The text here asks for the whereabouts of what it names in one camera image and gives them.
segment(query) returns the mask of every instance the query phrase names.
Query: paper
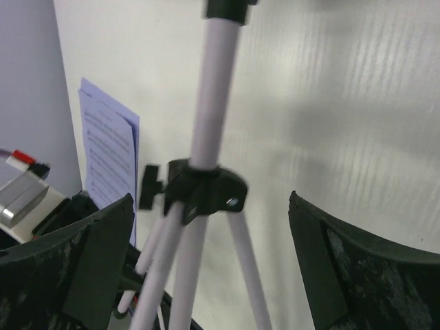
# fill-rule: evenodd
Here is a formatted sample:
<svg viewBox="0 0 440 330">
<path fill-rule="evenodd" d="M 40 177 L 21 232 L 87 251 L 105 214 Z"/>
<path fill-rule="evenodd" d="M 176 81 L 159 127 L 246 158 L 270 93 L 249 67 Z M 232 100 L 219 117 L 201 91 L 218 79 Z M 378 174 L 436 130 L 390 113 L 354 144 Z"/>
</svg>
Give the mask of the paper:
<svg viewBox="0 0 440 330">
<path fill-rule="evenodd" d="M 104 208 L 130 193 L 136 214 L 139 116 L 83 79 L 78 91 L 87 157 L 86 189 Z M 135 245 L 135 225 L 130 244 Z"/>
</svg>

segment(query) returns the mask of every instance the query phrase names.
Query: tripod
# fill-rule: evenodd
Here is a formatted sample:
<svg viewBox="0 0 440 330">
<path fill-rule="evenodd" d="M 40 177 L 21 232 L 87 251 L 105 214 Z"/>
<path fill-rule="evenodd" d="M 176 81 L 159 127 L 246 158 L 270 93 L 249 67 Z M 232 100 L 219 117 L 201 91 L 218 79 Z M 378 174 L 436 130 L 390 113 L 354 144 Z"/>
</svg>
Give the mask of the tripod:
<svg viewBox="0 0 440 330">
<path fill-rule="evenodd" d="M 239 30 L 245 24 L 249 0 L 208 0 L 207 32 L 199 99 L 189 159 L 169 163 L 168 185 L 157 185 L 157 169 L 148 167 L 150 207 L 154 194 L 163 192 L 164 214 L 145 243 L 135 270 L 145 274 L 130 330 L 150 330 L 180 244 L 169 330 L 188 330 L 193 312 L 208 216 L 226 211 L 258 330 L 271 330 L 269 312 L 242 211 L 246 183 L 217 166 L 223 123 Z M 126 291 L 118 305 L 124 313 L 134 292 Z"/>
</svg>

